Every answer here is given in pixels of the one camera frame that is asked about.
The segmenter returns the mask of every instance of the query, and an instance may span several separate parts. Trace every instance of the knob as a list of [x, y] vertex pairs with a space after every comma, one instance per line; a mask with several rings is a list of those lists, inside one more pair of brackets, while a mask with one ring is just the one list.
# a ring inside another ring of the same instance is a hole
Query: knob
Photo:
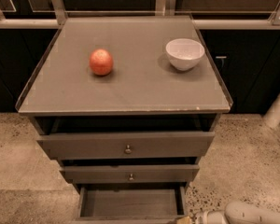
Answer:
[[133, 174], [130, 174], [130, 176], [129, 176], [129, 181], [130, 181], [130, 182], [134, 181]]
[[125, 148], [125, 150], [124, 150], [124, 152], [125, 152], [126, 154], [131, 154], [131, 153], [132, 153], [131, 147], [130, 147], [129, 145], [127, 145], [126, 148]]

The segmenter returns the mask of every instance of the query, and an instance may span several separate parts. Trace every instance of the floor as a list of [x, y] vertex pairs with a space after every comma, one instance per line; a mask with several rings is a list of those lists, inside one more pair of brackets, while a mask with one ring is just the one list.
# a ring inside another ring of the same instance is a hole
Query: floor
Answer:
[[[38, 146], [29, 120], [0, 114], [0, 223], [68, 223], [78, 195]], [[260, 115], [223, 115], [187, 193], [190, 216], [234, 200], [280, 213], [280, 125]]]

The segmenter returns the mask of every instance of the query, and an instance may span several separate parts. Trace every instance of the closed drawer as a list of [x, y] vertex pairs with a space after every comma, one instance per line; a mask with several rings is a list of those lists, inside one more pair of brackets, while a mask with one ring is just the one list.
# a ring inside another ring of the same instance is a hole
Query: closed drawer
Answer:
[[69, 166], [61, 173], [68, 183], [186, 183], [194, 179], [198, 165]]
[[214, 132], [69, 133], [40, 136], [38, 143], [56, 160], [201, 157], [214, 136]]
[[72, 224], [167, 224], [187, 215], [184, 186], [85, 185]]

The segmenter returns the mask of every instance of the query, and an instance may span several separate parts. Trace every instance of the white robot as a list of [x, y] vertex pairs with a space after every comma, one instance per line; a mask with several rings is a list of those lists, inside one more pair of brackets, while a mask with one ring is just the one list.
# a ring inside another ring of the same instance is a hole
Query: white robot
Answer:
[[224, 211], [206, 211], [195, 219], [182, 218], [177, 224], [280, 224], [280, 214], [242, 202], [231, 202]]

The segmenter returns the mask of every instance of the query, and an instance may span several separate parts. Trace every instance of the black cabinet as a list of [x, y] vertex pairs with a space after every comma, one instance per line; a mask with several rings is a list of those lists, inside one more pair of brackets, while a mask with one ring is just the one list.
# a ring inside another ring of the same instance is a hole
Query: black cabinet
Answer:
[[15, 103], [56, 30], [0, 29], [0, 112]]
[[265, 113], [280, 92], [280, 31], [208, 30], [202, 34], [234, 101], [231, 112]]

